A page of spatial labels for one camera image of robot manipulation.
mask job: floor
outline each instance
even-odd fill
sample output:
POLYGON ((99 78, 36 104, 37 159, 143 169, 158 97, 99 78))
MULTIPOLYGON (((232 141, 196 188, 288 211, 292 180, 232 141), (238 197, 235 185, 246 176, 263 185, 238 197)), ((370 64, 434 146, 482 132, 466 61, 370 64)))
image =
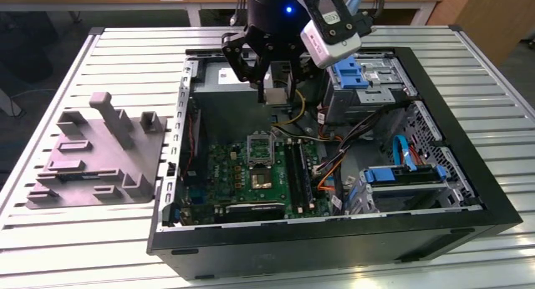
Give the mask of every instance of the floor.
MULTIPOLYGON (((223 26, 231 14, 232 11, 223 13, 202 11, 203 24, 223 26)), ((80 24, 72 23, 65 12, 51 12, 48 15, 60 37, 59 41, 45 48, 53 63, 53 75, 45 81, 29 85, 11 76, 0 65, 0 87, 8 95, 27 90, 57 89, 87 38, 88 30, 93 26, 170 27, 190 25, 184 11, 83 12, 80 24)), ((527 43, 516 46, 510 58, 500 66, 500 71, 530 104, 535 106, 535 51, 528 49, 527 43)), ((0 187, 17 162, 52 97, 53 92, 43 91, 16 98, 19 106, 25 110, 21 118, 11 118, 0 112, 0 187)))

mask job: yellow cable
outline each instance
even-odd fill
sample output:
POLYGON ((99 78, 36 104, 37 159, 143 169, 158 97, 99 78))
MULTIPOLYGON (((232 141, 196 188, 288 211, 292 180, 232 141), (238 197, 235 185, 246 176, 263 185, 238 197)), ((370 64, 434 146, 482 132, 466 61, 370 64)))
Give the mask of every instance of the yellow cable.
POLYGON ((302 115, 304 114, 306 99, 304 99, 303 94, 300 93, 299 90, 295 90, 295 92, 299 95, 299 98, 302 98, 302 111, 299 112, 299 115, 292 120, 284 121, 284 122, 279 122, 279 123, 274 123, 272 125, 275 125, 275 126, 287 125, 287 124, 294 123, 302 117, 302 115))

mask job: blue latch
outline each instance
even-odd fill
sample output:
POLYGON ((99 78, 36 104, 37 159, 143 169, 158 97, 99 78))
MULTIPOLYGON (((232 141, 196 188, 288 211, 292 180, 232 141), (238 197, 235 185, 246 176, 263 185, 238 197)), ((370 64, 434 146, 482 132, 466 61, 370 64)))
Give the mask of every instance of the blue latch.
POLYGON ((375 181, 374 173, 370 170, 364 171, 364 178, 370 184, 375 181))
POLYGON ((368 80, 362 76, 362 66, 354 56, 335 63, 335 71, 340 77, 340 87, 343 89, 368 88, 368 80))
POLYGON ((435 167, 435 170, 436 170, 436 173, 438 173, 438 175, 439 175, 439 177, 440 177, 440 180, 442 180, 442 181, 446 180, 446 178, 448 177, 446 168, 444 168, 443 166, 438 165, 438 166, 435 167))
POLYGON ((374 168, 371 169, 376 181, 395 181, 394 172, 391 168, 374 168))

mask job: metal table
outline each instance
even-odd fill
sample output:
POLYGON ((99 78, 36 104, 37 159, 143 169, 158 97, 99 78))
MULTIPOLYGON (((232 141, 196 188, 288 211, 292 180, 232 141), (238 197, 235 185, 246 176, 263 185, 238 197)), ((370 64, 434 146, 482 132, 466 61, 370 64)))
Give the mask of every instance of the metal table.
MULTIPOLYGON (((187 48, 218 48, 230 28, 105 29, 89 35, 0 193, 0 288, 483 288, 535 283, 535 111, 463 32, 379 27, 366 46, 410 46, 524 223, 434 261, 186 282, 146 254, 154 203, 31 210, 25 195, 45 164, 63 109, 85 117, 92 92, 128 116, 174 116, 187 48)), ((163 149, 162 157, 167 158, 163 149)), ((159 175, 166 172, 164 164, 159 175)))

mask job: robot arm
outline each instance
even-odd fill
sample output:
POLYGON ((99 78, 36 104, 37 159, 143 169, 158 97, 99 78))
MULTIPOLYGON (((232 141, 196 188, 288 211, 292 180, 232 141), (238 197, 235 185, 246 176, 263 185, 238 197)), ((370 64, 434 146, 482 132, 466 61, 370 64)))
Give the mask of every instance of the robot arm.
POLYGON ((247 0, 243 32, 223 35, 223 54, 240 81, 258 89, 260 103, 263 78, 272 61, 290 62, 292 100, 296 84, 354 53, 360 48, 359 37, 371 33, 372 17, 362 13, 352 16, 344 0, 330 1, 335 10, 322 14, 320 0, 247 0), (243 59, 246 43, 256 53, 254 66, 243 59), (302 62, 306 51, 312 59, 302 62))

